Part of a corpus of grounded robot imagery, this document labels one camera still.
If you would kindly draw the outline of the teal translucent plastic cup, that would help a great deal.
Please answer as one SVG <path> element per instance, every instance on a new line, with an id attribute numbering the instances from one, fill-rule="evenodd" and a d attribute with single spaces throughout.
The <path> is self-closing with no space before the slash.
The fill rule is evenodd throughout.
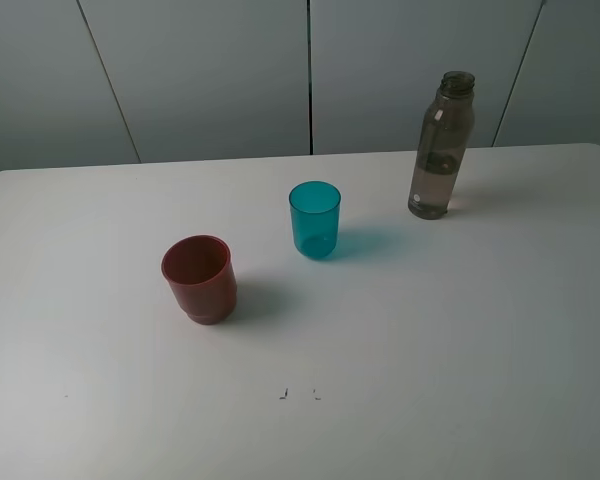
<path id="1" fill-rule="evenodd" d="M 307 181 L 289 194 L 293 241 L 311 259 L 322 259 L 335 249 L 341 205 L 339 190 L 323 181 Z"/>

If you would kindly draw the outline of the grey translucent water bottle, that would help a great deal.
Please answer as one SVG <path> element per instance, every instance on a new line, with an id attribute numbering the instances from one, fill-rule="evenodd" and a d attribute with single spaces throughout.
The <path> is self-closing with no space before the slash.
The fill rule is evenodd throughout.
<path id="1" fill-rule="evenodd" d="M 445 73 L 424 114 L 408 199 L 419 218 L 436 220 L 448 211 L 474 127 L 474 86 L 469 72 Z"/>

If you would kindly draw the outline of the red plastic cup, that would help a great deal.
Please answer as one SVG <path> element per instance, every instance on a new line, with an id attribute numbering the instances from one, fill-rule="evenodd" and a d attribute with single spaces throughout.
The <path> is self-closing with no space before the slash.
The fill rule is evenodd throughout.
<path id="1" fill-rule="evenodd" d="M 231 315 L 237 283 L 229 246 L 211 235 L 195 235 L 171 246 L 162 274 L 179 307 L 194 322 L 214 325 Z"/>

